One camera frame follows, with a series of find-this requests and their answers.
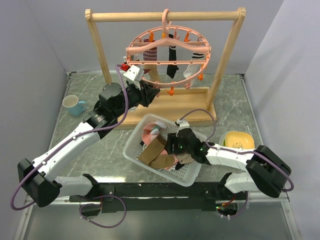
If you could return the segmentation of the white plastic basket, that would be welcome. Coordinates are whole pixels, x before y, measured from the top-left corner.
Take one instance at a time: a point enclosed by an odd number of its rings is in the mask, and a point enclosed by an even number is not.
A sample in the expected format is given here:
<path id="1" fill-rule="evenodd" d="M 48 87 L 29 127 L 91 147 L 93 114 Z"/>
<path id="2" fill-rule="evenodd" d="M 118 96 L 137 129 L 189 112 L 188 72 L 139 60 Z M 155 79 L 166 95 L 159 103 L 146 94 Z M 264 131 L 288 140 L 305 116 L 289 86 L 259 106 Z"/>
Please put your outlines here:
<path id="1" fill-rule="evenodd" d="M 182 153 L 182 148 L 173 150 L 174 144 L 167 138 L 177 130 L 178 126 L 173 121 L 147 114 L 134 128 L 123 155 L 150 172 L 189 187 L 195 182 L 202 165 Z"/>

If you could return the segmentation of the brown sock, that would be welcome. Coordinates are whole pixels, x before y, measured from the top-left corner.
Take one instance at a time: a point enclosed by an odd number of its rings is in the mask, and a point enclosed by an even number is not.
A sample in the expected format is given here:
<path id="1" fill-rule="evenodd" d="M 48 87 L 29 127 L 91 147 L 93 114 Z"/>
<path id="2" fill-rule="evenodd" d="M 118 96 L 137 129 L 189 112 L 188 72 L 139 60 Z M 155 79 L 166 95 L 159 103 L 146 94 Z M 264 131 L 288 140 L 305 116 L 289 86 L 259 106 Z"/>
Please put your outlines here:
<path id="1" fill-rule="evenodd" d="M 167 141 L 165 139 L 155 138 L 151 143 L 142 151 L 142 153 L 137 157 L 139 161 L 147 166 L 150 166 L 164 150 Z"/>

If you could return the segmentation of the wooden hanger rack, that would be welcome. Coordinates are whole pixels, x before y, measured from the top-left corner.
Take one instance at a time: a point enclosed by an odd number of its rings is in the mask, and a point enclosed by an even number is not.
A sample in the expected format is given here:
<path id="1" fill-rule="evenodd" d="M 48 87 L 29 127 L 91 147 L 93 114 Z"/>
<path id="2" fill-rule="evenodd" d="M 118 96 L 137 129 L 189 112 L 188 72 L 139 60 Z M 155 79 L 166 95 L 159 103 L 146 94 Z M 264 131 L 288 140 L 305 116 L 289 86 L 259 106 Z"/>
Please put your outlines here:
<path id="1" fill-rule="evenodd" d="M 94 13 L 91 9 L 85 10 L 85 19 L 90 35 L 98 56 L 100 67 L 105 82 L 112 83 L 107 60 L 103 50 L 97 23 L 110 22 L 162 22 L 163 12 L 109 12 Z M 169 21 L 232 21 L 232 27 L 228 34 L 224 49 L 215 71 L 211 87 L 195 87 L 185 89 L 183 86 L 176 86 L 174 94 L 170 96 L 166 89 L 159 88 L 159 97 L 155 98 L 148 108 L 138 107 L 130 113 L 122 128 L 135 126 L 146 114 L 156 114 L 169 120 L 176 120 L 181 115 L 193 109 L 201 108 L 216 116 L 214 99 L 220 85 L 222 76 L 228 65 L 231 53 L 238 38 L 239 32 L 246 17 L 246 9 L 238 8 L 236 11 L 209 11 L 209 12 L 171 12 L 167 19 Z"/>

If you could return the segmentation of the pink round clip hanger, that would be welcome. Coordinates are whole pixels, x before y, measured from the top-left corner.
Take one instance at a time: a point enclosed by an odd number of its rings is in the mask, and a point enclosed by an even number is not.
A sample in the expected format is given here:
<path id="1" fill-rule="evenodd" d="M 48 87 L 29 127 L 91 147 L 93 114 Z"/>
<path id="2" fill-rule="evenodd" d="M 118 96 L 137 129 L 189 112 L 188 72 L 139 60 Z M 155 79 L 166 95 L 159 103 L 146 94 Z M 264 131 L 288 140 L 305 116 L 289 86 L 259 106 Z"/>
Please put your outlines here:
<path id="1" fill-rule="evenodd" d="M 173 25 L 168 20 L 169 9 L 161 16 L 161 26 L 138 35 L 126 48 L 122 69 L 131 66 L 144 69 L 141 80 L 156 88 L 165 88 L 173 96 L 176 86 L 190 89 L 203 72 L 211 58 L 211 46 L 199 32 L 184 26 Z M 191 61 L 193 53 L 204 54 L 203 60 Z M 140 54 L 140 61 L 131 61 L 131 55 Z M 184 77 L 188 65 L 199 64 L 198 72 Z"/>

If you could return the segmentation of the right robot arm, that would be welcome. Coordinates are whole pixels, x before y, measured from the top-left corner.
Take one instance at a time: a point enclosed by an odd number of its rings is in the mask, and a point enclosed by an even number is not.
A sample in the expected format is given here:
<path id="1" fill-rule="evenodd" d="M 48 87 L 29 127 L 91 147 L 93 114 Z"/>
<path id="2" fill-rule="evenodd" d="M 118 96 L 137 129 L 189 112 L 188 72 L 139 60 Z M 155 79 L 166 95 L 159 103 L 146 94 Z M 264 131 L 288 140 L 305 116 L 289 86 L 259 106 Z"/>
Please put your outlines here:
<path id="1" fill-rule="evenodd" d="M 219 195 L 230 199 L 239 192 L 260 191 L 278 198 L 291 183 L 291 168 L 265 145 L 256 149 L 225 147 L 201 139 L 190 128 L 168 135 L 165 148 L 175 155 L 187 154 L 197 163 L 227 166 L 241 173 L 227 173 L 220 181 Z"/>

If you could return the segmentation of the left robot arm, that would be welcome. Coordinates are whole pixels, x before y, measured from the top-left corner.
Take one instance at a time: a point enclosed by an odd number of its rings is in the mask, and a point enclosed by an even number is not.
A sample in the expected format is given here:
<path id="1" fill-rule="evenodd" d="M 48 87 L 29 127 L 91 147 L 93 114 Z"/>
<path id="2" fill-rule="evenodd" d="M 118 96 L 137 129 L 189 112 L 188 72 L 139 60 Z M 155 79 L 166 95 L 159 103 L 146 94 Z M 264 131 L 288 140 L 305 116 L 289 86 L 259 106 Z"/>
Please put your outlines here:
<path id="1" fill-rule="evenodd" d="M 99 188 L 91 176 L 79 176 L 71 179 L 59 177 L 62 169 L 77 154 L 103 139 L 112 129 L 126 118 L 128 110 L 141 105 L 148 107 L 160 89 L 140 81 L 130 83 L 109 83 L 98 95 L 98 101 L 82 122 L 65 139 L 48 152 L 17 165 L 19 187 L 31 197 L 33 203 L 43 208 L 56 198 L 79 195 L 87 201 L 94 201 Z"/>

